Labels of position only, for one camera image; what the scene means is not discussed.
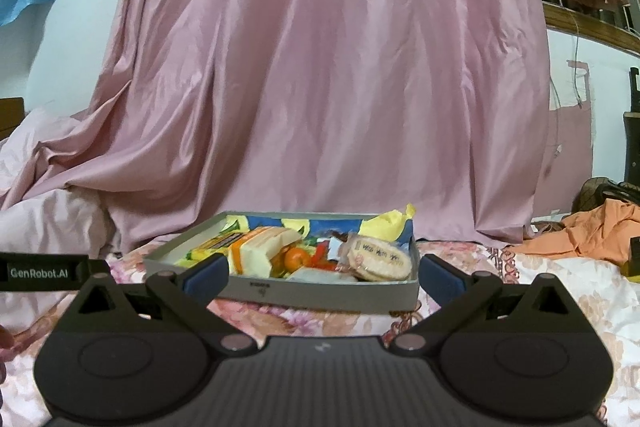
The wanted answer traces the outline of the left hand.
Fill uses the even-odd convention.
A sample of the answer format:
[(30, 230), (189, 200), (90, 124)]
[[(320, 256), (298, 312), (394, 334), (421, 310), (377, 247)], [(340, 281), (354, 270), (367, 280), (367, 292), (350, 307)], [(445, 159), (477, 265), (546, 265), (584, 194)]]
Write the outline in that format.
[(0, 384), (6, 381), (6, 363), (12, 360), (14, 343), (13, 335), (0, 326)]

